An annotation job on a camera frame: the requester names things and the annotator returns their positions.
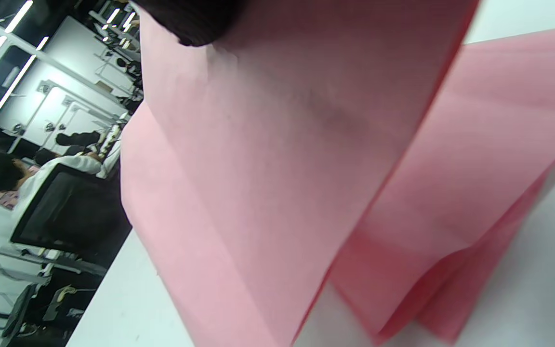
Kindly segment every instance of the pink object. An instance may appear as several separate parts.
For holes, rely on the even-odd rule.
[[[456,340],[553,162],[555,30],[466,46],[330,280],[376,341]]]
[[[254,0],[201,49],[143,13],[124,203],[197,347],[291,344],[476,3]]]

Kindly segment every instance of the white desk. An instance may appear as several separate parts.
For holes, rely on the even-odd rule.
[[[134,231],[68,347],[193,347]],[[295,347],[371,347],[327,288]],[[440,347],[407,327],[388,347]],[[457,347],[555,347],[555,187],[533,210],[498,266]]]

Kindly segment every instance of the black chair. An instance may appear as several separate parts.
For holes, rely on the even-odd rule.
[[[75,253],[108,267],[131,229],[117,185],[58,164],[29,203],[10,240]]]

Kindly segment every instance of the white shirt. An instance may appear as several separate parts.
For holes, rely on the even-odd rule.
[[[102,169],[102,164],[95,160],[94,158],[82,155],[75,156],[64,156],[60,158],[55,158],[44,164],[40,169],[30,178],[23,183],[18,189],[18,202],[14,206],[12,213],[13,221],[18,223],[18,221],[23,217],[25,210],[33,200],[40,186],[44,183],[48,175],[51,174],[53,169],[57,164],[63,164],[69,166],[78,171],[86,172],[90,175],[98,174]]]

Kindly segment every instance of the boy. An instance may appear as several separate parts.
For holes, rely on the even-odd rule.
[[[6,153],[0,153],[0,191],[18,191],[18,203],[13,211],[15,220],[22,217],[33,196],[57,164],[63,164],[91,175],[99,173],[102,168],[102,160],[99,156],[89,153],[84,156],[55,158],[34,173],[29,171],[21,160]]]

